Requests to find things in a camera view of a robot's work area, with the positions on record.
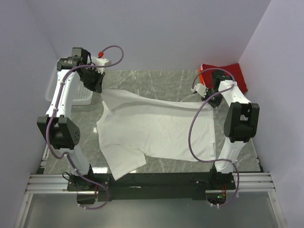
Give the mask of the white t shirt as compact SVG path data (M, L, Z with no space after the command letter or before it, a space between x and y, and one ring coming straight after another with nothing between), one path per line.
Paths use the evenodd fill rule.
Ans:
M213 108L200 102L149 99L104 90L97 121L99 147L115 180L146 164L146 156L195 162L213 160Z

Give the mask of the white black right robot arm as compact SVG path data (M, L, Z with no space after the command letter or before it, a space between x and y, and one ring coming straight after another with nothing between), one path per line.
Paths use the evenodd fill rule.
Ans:
M224 122L225 135L218 160L214 162L209 177L209 186L215 190L224 185L232 185L234 164L241 149L257 133L260 107L249 101L239 89L231 74L223 69L214 68L211 72L212 88L206 88L202 100L216 108L224 99L228 113Z

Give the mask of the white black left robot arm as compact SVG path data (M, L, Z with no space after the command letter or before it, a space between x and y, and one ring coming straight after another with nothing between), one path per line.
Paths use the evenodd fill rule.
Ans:
M65 159L71 166L68 182L71 188L91 190L95 185L92 166L79 146L79 127L71 120L75 93L80 83L91 92L101 93L105 68L111 62L100 52L97 57L84 48L75 47L69 57L57 61L57 84L51 105L37 125L51 154Z

